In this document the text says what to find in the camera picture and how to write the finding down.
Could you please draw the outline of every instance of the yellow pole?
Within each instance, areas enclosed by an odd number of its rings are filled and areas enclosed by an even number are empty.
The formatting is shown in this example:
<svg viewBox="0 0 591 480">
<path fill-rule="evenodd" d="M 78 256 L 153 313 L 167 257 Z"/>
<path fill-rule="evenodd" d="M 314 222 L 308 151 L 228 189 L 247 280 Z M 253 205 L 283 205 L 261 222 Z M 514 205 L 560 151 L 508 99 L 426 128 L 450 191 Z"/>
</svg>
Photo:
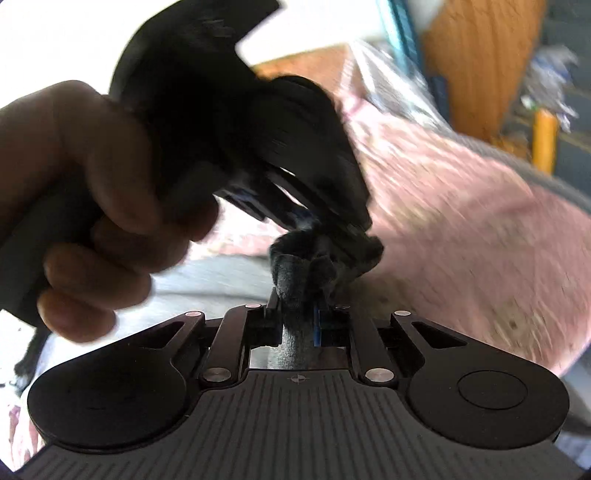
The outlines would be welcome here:
<svg viewBox="0 0 591 480">
<path fill-rule="evenodd" d="M 549 175 L 554 173 L 558 118 L 552 112 L 540 108 L 534 118 L 534 139 L 531 162 L 538 170 Z"/>
</svg>

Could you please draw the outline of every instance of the silver screw head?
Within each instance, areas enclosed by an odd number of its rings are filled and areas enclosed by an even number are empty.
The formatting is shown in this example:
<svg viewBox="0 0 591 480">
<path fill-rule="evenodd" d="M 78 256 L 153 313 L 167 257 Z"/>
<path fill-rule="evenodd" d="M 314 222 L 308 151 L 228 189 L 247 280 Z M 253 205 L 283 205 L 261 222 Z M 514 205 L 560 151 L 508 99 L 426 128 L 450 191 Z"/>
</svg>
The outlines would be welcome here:
<svg viewBox="0 0 591 480">
<path fill-rule="evenodd" d="M 394 380 L 394 373 L 387 368 L 372 368 L 365 372 L 365 378 L 375 383 L 386 383 Z"/>
<path fill-rule="evenodd" d="M 230 380 L 232 373 L 224 367 L 211 367 L 203 372 L 203 379 L 211 383 L 221 383 Z"/>
</svg>

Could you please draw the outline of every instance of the crosshair logo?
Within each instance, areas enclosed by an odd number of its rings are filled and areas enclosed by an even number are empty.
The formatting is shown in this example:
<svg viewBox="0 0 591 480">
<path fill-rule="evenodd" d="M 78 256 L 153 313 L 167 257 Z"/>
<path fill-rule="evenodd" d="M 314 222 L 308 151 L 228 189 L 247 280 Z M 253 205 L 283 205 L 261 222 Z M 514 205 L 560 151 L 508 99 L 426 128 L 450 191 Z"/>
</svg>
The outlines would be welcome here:
<svg viewBox="0 0 591 480">
<path fill-rule="evenodd" d="M 290 378 L 290 380 L 291 380 L 293 383 L 303 383 L 303 382 L 305 382 L 306 380 L 308 380 L 308 377 L 305 377 L 305 376 L 303 376 L 303 375 L 297 374 L 297 375 L 294 375 L 293 377 L 291 377 L 291 378 Z"/>
</svg>

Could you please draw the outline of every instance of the pink blanket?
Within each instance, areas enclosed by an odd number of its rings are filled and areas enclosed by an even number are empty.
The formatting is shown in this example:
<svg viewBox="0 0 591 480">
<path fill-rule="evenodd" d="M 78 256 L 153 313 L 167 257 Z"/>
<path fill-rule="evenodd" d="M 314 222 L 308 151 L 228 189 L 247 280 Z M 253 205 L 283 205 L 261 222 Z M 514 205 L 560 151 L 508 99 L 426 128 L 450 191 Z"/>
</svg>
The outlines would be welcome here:
<svg viewBox="0 0 591 480">
<path fill-rule="evenodd" d="M 382 262 L 344 302 L 412 310 L 561 375 L 591 336 L 591 218 L 505 165 L 348 98 Z M 224 205 L 193 258 L 264 255 L 282 234 Z"/>
</svg>

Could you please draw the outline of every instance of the triangular cutout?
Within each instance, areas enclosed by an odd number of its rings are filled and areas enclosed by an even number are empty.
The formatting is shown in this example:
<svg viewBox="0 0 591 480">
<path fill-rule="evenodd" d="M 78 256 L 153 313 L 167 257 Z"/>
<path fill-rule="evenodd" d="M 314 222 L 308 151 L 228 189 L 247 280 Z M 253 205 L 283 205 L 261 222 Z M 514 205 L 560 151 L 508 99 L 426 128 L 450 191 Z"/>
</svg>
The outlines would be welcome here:
<svg viewBox="0 0 591 480">
<path fill-rule="evenodd" d="M 427 325 L 423 322 L 413 322 L 413 326 L 425 339 L 431 348 L 441 350 L 443 348 L 454 348 L 457 346 L 466 346 L 467 343 L 462 340 L 458 340 L 452 335 L 448 335 L 441 330 Z"/>
<path fill-rule="evenodd" d="M 163 327 L 155 327 L 151 331 L 141 332 L 139 346 L 153 349 L 164 348 L 183 325 L 183 322 L 173 322 Z"/>
</svg>

